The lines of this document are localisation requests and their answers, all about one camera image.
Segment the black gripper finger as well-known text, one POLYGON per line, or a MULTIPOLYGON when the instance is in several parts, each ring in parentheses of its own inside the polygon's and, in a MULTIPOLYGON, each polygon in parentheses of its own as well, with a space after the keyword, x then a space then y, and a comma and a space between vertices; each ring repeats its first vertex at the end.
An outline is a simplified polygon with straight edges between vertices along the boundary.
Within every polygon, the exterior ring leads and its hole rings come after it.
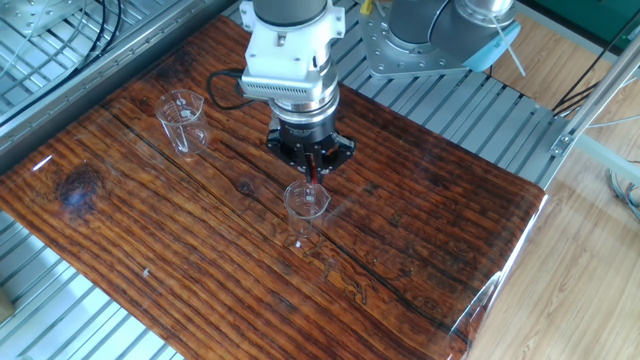
POLYGON ((323 178, 334 172, 355 154, 356 141, 352 137, 345 137, 332 133, 313 147, 313 182, 320 184, 323 178))
POLYGON ((308 175, 309 167, 304 147, 298 143, 286 142, 279 130, 270 130, 266 138, 267 148, 285 165, 308 175))

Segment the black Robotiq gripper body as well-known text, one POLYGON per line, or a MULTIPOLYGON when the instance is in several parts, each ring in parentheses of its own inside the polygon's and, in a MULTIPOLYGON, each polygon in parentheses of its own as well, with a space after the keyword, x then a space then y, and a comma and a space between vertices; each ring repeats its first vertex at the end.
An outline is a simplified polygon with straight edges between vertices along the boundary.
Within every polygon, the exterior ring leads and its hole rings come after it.
POLYGON ((281 137, 286 142, 301 144, 305 152, 313 152, 315 144, 327 138, 332 133, 338 133, 334 115, 320 118, 317 121, 312 121, 309 118, 294 121, 274 116, 270 130, 279 130, 281 137))

